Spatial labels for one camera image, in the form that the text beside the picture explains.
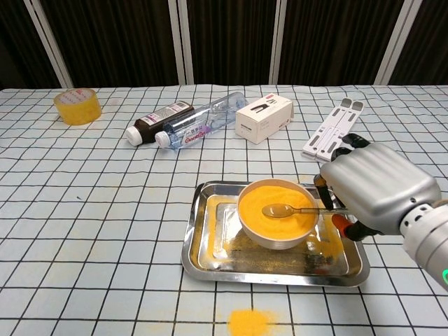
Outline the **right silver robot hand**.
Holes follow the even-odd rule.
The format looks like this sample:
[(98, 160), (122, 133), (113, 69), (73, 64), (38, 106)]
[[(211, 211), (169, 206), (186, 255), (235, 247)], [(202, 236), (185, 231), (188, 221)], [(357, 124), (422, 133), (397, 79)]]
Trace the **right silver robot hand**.
[(349, 133), (331, 160), (314, 177), (325, 208), (333, 199), (356, 218), (333, 215), (333, 225), (351, 241), (374, 235), (398, 235), (403, 218), (422, 204), (442, 198), (436, 179), (398, 152)]

